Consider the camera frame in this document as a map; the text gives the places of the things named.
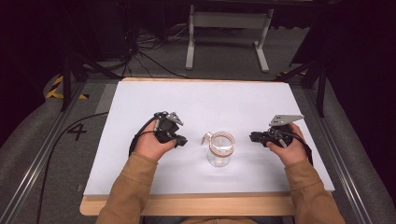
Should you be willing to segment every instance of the cable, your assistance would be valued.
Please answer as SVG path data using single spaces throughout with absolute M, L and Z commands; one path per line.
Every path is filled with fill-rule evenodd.
M 124 65 L 124 69 L 122 70 L 122 74 L 121 74 L 122 77 L 125 74 L 125 70 L 126 70 L 126 64 Z
M 66 10 L 66 7 L 64 6 L 63 1 L 62 1 L 62 0 L 59 0 L 58 2 L 59 2 L 59 4 L 61 5 L 62 10 L 63 10 L 64 13 L 66 14 L 67 20 L 68 20 L 69 23 L 71 24 L 73 30 L 75 31 L 75 34 L 78 36 L 78 39 L 80 40 L 80 43 L 81 43 L 82 46 L 84 47 L 84 49 L 85 49 L 85 51 L 87 52 L 87 54 L 88 54 L 89 56 L 91 56 L 91 58 L 93 58 L 92 55 L 91 55 L 91 53 L 90 53 L 90 51 L 88 50 L 88 47 L 86 46 L 84 40 L 82 39 L 81 35 L 79 34 L 79 32 L 78 32 L 78 30 L 77 30 L 75 24 L 73 23 L 72 19 L 70 18 L 70 15 L 69 15 L 69 13 L 68 13 L 67 10 Z
M 139 132 L 137 132 L 137 134 L 134 135 L 134 139 L 132 140 L 131 145 L 129 146 L 129 152 L 128 152 L 128 157 L 131 156 L 132 152 L 134 151 L 134 148 L 136 147 L 137 144 L 137 140 L 139 139 L 140 135 L 142 134 L 143 130 L 145 130 L 145 128 L 147 126 L 149 126 L 149 124 L 154 121 L 155 119 L 157 119 L 158 116 L 157 114 L 154 114 L 154 117 L 152 117 L 151 119 L 149 119 L 145 125 L 143 125 L 142 128 L 140 128 Z
M 149 70 L 147 69 L 147 67 L 143 66 L 143 64 L 140 62 L 140 60 L 138 60 L 138 59 L 136 58 L 136 56 L 134 56 L 134 58 L 140 63 L 140 65 L 141 65 L 144 69 L 146 69 L 146 71 L 148 72 L 148 75 L 149 75 L 150 77 L 153 77 L 153 76 L 151 75 L 151 73 L 149 72 Z
M 44 198 L 44 191 L 45 191 L 45 187 L 46 187 L 46 182 L 47 182 L 47 176 L 48 176 L 48 172 L 49 172 L 49 167 L 50 167 L 50 159 L 52 158 L 52 153 L 54 151 L 54 149 L 56 148 L 56 146 L 58 145 L 59 140 L 61 140 L 61 137 L 64 135 L 64 133 L 66 133 L 70 128 L 72 128 L 75 124 L 85 120 L 85 119 L 90 119 L 90 118 L 94 118 L 94 117 L 98 117 L 98 116 L 102 116 L 102 115 L 106 115 L 108 114 L 108 112 L 104 112 L 104 113 L 100 113 L 100 114 L 95 114 L 95 115 L 90 115 L 87 116 L 85 118 L 82 119 L 78 119 L 77 121 L 73 122 L 72 124 L 70 124 L 69 126 L 67 126 L 67 128 L 65 128 L 58 136 L 58 138 L 56 139 L 55 143 L 53 144 L 53 147 L 49 153 L 49 157 L 47 159 L 47 164 L 46 164 L 46 170 L 44 173 L 44 179 L 43 179 L 43 184 L 41 186 L 41 192 L 40 192 L 40 199 L 38 202 L 38 208 L 37 208 L 37 216 L 36 216 L 36 220 L 35 223 L 39 224 L 40 223 L 40 217 L 41 217 L 41 207 L 42 207 L 42 203 L 43 203 L 43 198 Z
M 138 48 L 141 49 L 141 50 L 160 49 L 160 48 L 162 48 L 163 46 L 165 46 L 167 44 L 177 42 L 177 41 L 179 41 L 181 39 L 188 40 L 188 39 L 183 38 L 183 37 L 177 37 L 178 35 L 183 36 L 185 33 L 187 33 L 188 28 L 189 28 L 189 26 L 186 25 L 182 29 L 178 30 L 175 35 L 173 35 L 171 37 L 167 37 L 166 40 L 164 40 L 164 41 L 162 41 L 161 39 L 155 37 L 155 35 L 153 35 L 152 33 L 150 33 L 150 36 L 147 37 L 147 32 L 145 32 L 145 33 L 141 34 L 141 35 L 144 35 L 145 38 L 140 40 L 140 41 L 136 41 L 136 43 L 138 45 Z M 152 42 L 152 46 L 150 46 L 150 47 L 141 46 L 141 44 L 146 44 L 148 42 Z
M 128 66 L 129 75 L 132 77 L 132 71 L 131 71 L 131 68 L 129 67 L 129 64 L 127 66 Z
M 309 160 L 309 163 L 314 165 L 314 161 L 312 159 L 312 149 L 309 147 L 309 145 L 304 141 L 304 139 L 300 135 L 298 135 L 297 133 L 284 133 L 284 132 L 280 132 L 280 133 L 291 136 L 291 137 L 297 139 L 301 144 L 303 144 L 305 154 Z
M 156 133 L 156 131 L 147 131 L 147 132 L 143 132 L 143 133 L 139 134 L 139 136 L 137 136 L 137 138 L 139 138 L 140 136 L 142 136 L 142 135 L 145 134 L 145 133 Z
M 114 71 L 114 70 L 116 70 L 116 69 L 119 69 L 119 68 L 123 67 L 123 66 L 124 66 L 125 64 L 127 64 L 128 62 L 129 62 L 129 60 L 123 60 L 123 61 L 121 61 L 120 63 L 107 66 L 107 67 L 105 67 L 105 69 L 107 69 L 108 71 Z M 83 66 L 83 67 L 84 67 L 84 69 L 85 69 L 87 72 L 89 72 L 89 73 L 100 73 L 100 71 L 98 71 L 98 70 L 96 70 L 96 69 L 94 69 L 94 68 L 92 68 L 92 67 L 85 67 L 85 66 Z
M 168 70 L 168 69 L 165 68 L 164 66 L 160 65 L 159 63 L 157 63 L 154 59 L 150 58 L 147 54 L 143 53 L 141 50 L 138 50 L 138 52 L 139 52 L 140 54 L 143 54 L 144 56 L 146 56 L 146 57 L 147 57 L 148 59 L 150 59 L 152 62 L 154 62 L 154 63 L 156 63 L 157 65 L 159 65 L 161 68 L 163 68 L 163 69 L 164 69 L 165 71 L 167 71 L 168 73 L 170 73 L 170 74 L 172 74 L 172 75 L 174 75 L 174 76 L 177 76 L 177 77 L 188 78 L 188 77 L 186 77 L 186 76 L 179 75 L 179 74 L 176 74 L 176 73 L 174 73 L 174 72 Z

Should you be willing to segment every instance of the gray carpet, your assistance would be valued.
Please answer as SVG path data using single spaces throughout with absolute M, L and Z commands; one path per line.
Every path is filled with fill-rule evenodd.
M 160 49 L 143 51 L 149 57 L 174 73 L 201 79 L 232 80 L 271 80 L 279 72 L 290 70 L 292 56 L 303 40 L 307 30 L 279 29 L 270 30 L 264 44 L 270 72 L 261 72 L 252 43 L 258 31 L 244 30 L 225 33 L 220 30 L 204 29 L 198 32 L 194 68 L 186 71 L 185 57 L 187 41 L 165 45 Z M 164 71 L 147 57 L 135 55 L 153 77 L 175 77 Z M 126 77 L 148 77 L 149 73 L 136 60 L 129 63 L 131 73 L 126 69 Z M 122 68 L 115 71 L 122 73 Z M 43 90 L 44 94 L 52 84 Z M 92 74 L 81 93 L 89 94 L 88 100 L 77 100 L 67 114 L 64 126 L 83 117 L 107 111 L 115 90 L 115 82 L 101 74 Z M 330 83 L 325 94 L 325 122 L 333 140 L 353 177 L 355 187 L 364 202 L 371 222 L 362 221 L 344 188 L 337 166 L 332 159 L 326 137 L 323 134 L 316 112 L 309 102 L 310 92 L 299 85 L 290 85 L 296 101 L 305 114 L 305 122 L 312 133 L 319 153 L 329 171 L 336 191 L 336 200 L 346 223 L 394 223 L 396 212 L 384 185 L 375 172 L 364 152 L 359 138 L 335 98 Z M 52 124 L 59 116 L 61 99 L 47 99 L 47 102 L 21 123 L 0 150 L 0 211 L 7 208 L 23 175 L 27 172 L 38 150 L 48 136 Z M 83 120 L 83 133 L 76 141 L 75 133 L 65 133 L 57 144 L 49 166 L 49 175 L 45 187 L 40 223 L 94 223 L 95 217 L 84 217 L 79 211 L 84 186 L 88 180 L 106 116 Z M 35 223 L 39 191 L 42 187 L 43 172 L 37 178 L 13 223 Z

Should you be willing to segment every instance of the stand leg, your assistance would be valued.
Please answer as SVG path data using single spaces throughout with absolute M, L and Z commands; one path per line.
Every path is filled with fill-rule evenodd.
M 287 79 L 297 76 L 303 71 L 305 71 L 308 68 L 311 68 L 314 64 L 317 62 L 311 62 L 311 63 L 306 63 L 303 65 L 300 65 L 293 70 L 289 71 L 288 73 L 282 73 L 280 77 L 277 77 L 274 81 L 286 81 Z
M 321 74 L 321 63 L 314 63 L 312 64 L 304 78 L 301 80 L 301 86 L 304 89 L 311 89 L 315 82 L 318 80 L 318 77 Z
M 273 9 L 268 10 L 267 18 L 265 19 L 264 24 L 262 26 L 262 37 L 260 38 L 260 41 L 254 42 L 257 57 L 259 58 L 260 66 L 262 67 L 262 71 L 264 73 L 269 72 L 269 67 L 268 67 L 268 63 L 265 59 L 264 52 L 262 51 L 262 46 L 264 45 L 264 40 L 265 40 L 265 37 L 267 36 L 268 28 L 270 27 L 273 13 L 274 13 Z
M 64 67 L 62 70 L 64 76 L 64 103 L 62 104 L 61 111 L 65 111 L 71 101 L 71 71 L 69 66 L 68 56 L 64 57 Z
M 73 59 L 77 60 L 77 63 L 79 64 L 83 64 L 86 63 L 87 65 L 89 65 L 90 67 L 98 70 L 99 72 L 101 72 L 102 74 L 106 75 L 107 77 L 113 78 L 113 79 L 122 79 L 122 77 L 108 71 L 107 69 L 105 69 L 103 66 L 101 66 L 98 63 L 95 63 L 87 58 L 85 58 L 84 56 L 73 52 L 72 54 Z
M 194 6 L 190 6 L 190 24 L 189 24 L 190 40 L 187 49 L 186 69 L 192 70 L 194 60 Z

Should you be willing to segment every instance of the handwritten number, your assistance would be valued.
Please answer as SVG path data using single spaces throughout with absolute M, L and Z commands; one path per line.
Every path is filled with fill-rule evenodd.
M 87 132 L 87 131 L 82 130 L 83 128 L 84 128 L 84 124 L 79 123 L 78 125 L 76 125 L 76 126 L 74 126 L 73 128 L 69 129 L 69 131 L 67 131 L 67 132 L 68 132 L 68 133 L 76 133 L 77 136 L 76 136 L 75 141 L 78 141 L 79 136 L 80 136 L 82 133 L 86 133 L 86 132 Z

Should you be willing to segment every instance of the person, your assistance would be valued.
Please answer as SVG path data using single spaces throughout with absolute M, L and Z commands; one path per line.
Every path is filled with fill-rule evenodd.
M 98 224 L 138 224 L 150 192 L 150 186 L 158 160 L 164 153 L 174 148 L 176 141 L 164 144 L 158 142 L 153 131 L 155 121 L 144 130 L 136 144 L 135 150 L 114 182 L 106 205 L 96 220 Z M 291 123 L 291 130 L 303 139 L 300 128 Z M 267 146 L 285 165 L 286 176 L 290 184 L 290 196 L 296 207 L 295 223 L 345 223 L 332 195 L 324 189 L 317 171 L 308 162 L 303 145 L 294 139 L 286 147 L 278 147 L 269 142 Z M 253 224 L 250 217 L 224 217 L 214 220 L 213 217 L 186 217 L 183 224 Z

